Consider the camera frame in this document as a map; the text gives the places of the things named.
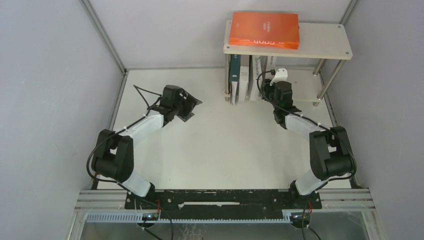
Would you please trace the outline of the orange hardcover book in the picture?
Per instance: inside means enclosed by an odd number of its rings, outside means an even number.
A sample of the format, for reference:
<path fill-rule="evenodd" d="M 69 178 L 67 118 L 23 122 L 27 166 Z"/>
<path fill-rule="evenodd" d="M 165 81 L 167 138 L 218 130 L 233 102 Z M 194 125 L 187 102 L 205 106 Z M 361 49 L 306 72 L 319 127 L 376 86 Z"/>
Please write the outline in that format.
<path fill-rule="evenodd" d="M 299 16 L 282 12 L 234 12 L 229 44 L 297 50 L 300 45 Z"/>

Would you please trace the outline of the palm leaf cover book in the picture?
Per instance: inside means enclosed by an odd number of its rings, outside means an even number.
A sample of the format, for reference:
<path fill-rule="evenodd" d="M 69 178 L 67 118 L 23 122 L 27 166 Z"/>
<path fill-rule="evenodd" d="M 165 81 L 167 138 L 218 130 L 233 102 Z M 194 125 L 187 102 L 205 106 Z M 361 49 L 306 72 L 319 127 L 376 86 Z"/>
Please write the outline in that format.
<path fill-rule="evenodd" d="M 262 73 L 261 57 L 252 55 L 249 63 L 248 101 L 256 102 L 260 93 L 257 87 L 258 77 Z"/>

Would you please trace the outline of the teal Humor book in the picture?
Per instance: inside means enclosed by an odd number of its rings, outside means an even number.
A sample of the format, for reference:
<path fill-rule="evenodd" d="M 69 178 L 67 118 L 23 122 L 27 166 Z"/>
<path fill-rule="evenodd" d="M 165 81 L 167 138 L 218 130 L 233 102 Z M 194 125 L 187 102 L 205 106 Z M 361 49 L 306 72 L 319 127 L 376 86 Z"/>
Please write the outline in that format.
<path fill-rule="evenodd" d="M 231 54 L 229 76 L 228 76 L 228 81 L 230 86 L 230 104 L 231 105 L 236 105 L 238 103 L 240 67 L 241 67 L 241 56 L 237 54 Z"/>

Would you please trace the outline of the coffee cover book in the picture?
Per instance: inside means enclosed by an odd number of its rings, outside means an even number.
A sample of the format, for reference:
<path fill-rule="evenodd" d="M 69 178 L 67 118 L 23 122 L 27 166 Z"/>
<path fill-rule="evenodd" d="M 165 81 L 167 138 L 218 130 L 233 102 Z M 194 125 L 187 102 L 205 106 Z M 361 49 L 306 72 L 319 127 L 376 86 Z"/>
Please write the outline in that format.
<path fill-rule="evenodd" d="M 266 73 L 265 73 L 265 77 L 263 79 L 266 83 L 273 80 L 273 78 L 275 76 L 274 73 L 271 73 L 271 70 L 276 69 L 277 58 L 278 58 L 277 56 L 266 56 L 264 58 L 265 64 L 264 64 L 264 67 L 263 67 L 263 71 L 266 72 Z"/>

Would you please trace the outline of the grey white plain book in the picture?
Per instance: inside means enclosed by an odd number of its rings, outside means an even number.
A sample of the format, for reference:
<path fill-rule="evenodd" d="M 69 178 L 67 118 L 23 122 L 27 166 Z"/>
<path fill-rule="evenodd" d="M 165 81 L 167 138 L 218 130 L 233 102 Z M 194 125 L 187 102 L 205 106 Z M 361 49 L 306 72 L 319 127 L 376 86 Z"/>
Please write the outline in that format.
<path fill-rule="evenodd" d="M 250 56 L 240 56 L 240 73 L 238 85 L 238 99 L 237 103 L 242 104 L 246 102 L 248 86 L 249 86 L 249 71 L 250 71 Z"/>

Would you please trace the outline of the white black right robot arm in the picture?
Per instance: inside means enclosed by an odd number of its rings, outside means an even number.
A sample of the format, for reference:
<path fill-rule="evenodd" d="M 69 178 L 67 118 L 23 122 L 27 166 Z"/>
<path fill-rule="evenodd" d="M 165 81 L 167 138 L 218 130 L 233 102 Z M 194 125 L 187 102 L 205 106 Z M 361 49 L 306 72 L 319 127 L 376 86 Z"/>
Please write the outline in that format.
<path fill-rule="evenodd" d="M 357 171 L 347 131 L 342 126 L 328 128 L 309 117 L 293 104 L 291 83 L 273 83 L 267 79 L 260 88 L 262 99 L 274 110 L 274 120 L 285 130 L 303 137 L 309 144 L 310 169 L 290 185 L 289 203 L 302 208 L 309 195 L 336 180 L 348 180 Z"/>

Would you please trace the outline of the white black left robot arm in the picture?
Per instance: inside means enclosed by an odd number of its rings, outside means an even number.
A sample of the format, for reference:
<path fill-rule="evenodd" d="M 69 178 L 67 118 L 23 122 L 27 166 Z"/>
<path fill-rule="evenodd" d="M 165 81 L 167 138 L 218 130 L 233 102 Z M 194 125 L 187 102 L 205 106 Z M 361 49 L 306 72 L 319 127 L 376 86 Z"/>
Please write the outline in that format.
<path fill-rule="evenodd" d="M 176 85 L 166 85 L 157 96 L 135 122 L 118 131 L 102 130 L 86 162 L 86 171 L 93 180 L 97 180 L 95 174 L 104 176 L 104 182 L 115 183 L 136 195 L 138 204 L 145 209 L 155 205 L 157 196 L 153 192 L 154 185 L 134 169 L 134 147 L 175 117 L 187 122 L 194 116 L 194 108 L 202 104 L 201 100 Z"/>

